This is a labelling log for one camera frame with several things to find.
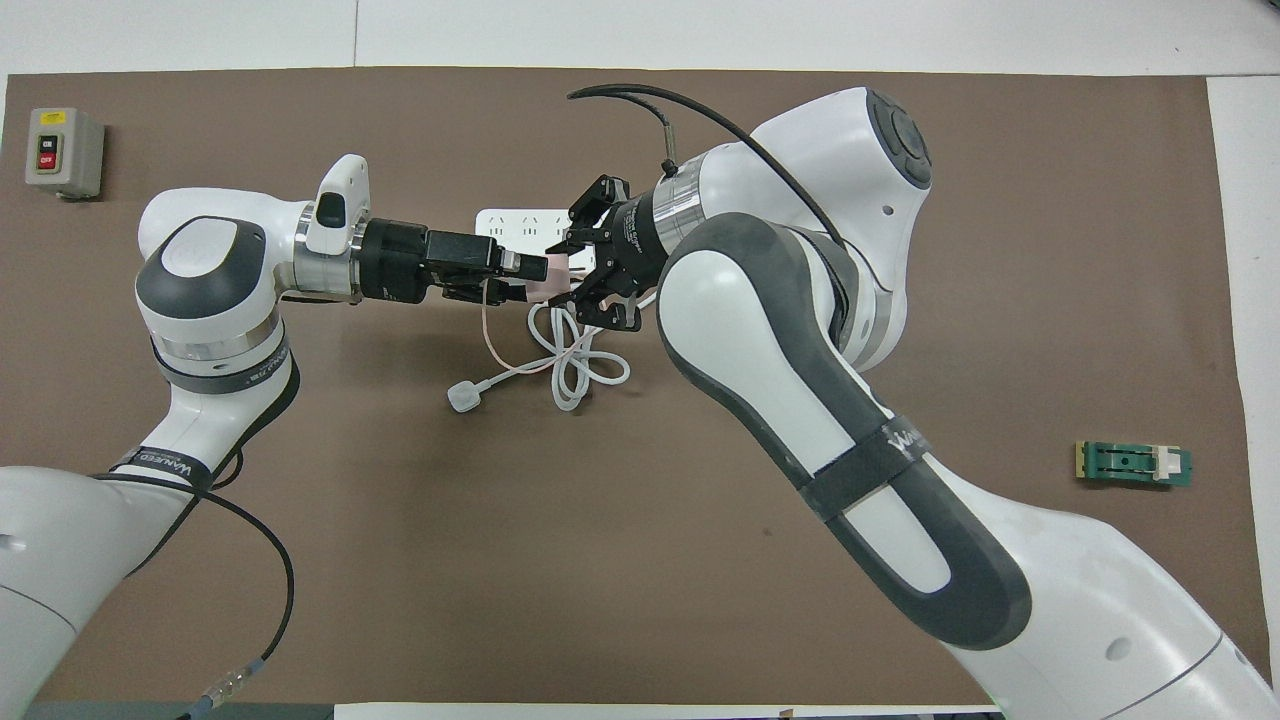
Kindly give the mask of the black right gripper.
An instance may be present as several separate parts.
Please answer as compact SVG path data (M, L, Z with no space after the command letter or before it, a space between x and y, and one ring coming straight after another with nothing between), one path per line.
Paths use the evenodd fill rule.
M637 296L640 291L658 284L666 265L666 249L654 220L653 196L627 200L628 192L626 179L600 176L567 211L566 251L581 251L594 245L599 236L596 229L605 218L604 229L609 233L613 256L621 265L621 270L593 270L572 290L575 315L585 325L640 331Z

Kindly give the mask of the green fixture block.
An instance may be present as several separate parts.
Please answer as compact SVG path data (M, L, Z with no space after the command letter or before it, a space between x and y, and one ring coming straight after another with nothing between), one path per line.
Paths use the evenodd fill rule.
M1074 446L1074 457L1079 479L1172 487L1192 484L1192 454L1175 445L1079 441Z

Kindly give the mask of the grey on-off switch box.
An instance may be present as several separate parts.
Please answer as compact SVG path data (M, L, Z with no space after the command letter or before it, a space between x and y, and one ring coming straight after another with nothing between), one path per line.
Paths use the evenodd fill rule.
M102 187L106 127L74 108L36 108L26 141L26 183L72 201Z

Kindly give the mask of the pink charger adapter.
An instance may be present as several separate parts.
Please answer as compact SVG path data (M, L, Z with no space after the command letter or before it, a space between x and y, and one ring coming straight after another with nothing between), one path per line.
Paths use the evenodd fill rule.
M544 281L526 281L525 297L530 304L548 301L561 293L570 292L570 255L552 254L545 256L547 278Z

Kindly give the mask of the white power strip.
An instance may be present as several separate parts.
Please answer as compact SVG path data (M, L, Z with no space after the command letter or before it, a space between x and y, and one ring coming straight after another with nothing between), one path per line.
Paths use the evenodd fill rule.
M476 213L474 233L515 252L553 258L547 250L563 241L570 223L566 209L488 208Z

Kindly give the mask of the brown table mat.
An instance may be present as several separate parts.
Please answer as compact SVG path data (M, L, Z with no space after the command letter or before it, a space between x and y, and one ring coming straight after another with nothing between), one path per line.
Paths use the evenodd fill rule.
M136 231L175 187L310 199L347 152L379 217L471 231L643 192L664 155L645 83L750 129L841 88L902 104L934 163L910 313L868 374L983 489L1112 524L1268 673L1207 83L1183 77L545 68L12 76L0 152L0 465L101 471L169 404L134 304ZM36 108L106 127L102 187L26 183ZM247 701L984 703L742 425L669 363L657 320L605 334L620 387L561 413L544 377L477 410L480 311L287 304L296 401L228 495L287 543L291 628ZM1075 475L1079 441L1175 445L1192 484Z

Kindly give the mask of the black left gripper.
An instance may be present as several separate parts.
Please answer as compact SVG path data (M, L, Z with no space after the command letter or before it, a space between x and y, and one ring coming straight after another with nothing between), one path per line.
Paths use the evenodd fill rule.
M545 281L547 256L500 252L488 236L431 231L406 222L369 222L362 234L362 296L420 304L428 287L470 304L527 302L525 284L483 283L489 277Z

